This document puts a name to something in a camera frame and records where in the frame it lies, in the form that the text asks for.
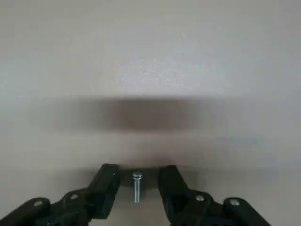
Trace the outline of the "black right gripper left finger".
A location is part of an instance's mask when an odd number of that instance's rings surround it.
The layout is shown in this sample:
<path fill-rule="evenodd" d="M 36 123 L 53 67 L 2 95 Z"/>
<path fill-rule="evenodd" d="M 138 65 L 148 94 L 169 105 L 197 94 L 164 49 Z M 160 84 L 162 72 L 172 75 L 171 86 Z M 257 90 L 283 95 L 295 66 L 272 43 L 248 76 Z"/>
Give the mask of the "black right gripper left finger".
<path fill-rule="evenodd" d="M 117 164 L 104 164 L 87 187 L 67 192 L 59 201 L 35 197 L 2 217 L 2 226 L 87 226 L 108 218 L 121 182 Z"/>

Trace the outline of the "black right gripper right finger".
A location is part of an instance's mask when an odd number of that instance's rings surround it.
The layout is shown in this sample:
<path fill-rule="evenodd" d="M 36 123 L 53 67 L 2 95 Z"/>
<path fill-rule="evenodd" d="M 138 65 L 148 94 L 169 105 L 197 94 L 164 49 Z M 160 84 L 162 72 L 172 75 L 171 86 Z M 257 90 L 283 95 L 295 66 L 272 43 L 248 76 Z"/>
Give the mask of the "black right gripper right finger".
<path fill-rule="evenodd" d="M 246 200 L 229 197 L 222 203 L 190 189 L 175 165 L 158 171 L 158 189 L 172 226 L 267 226 L 267 220 Z"/>

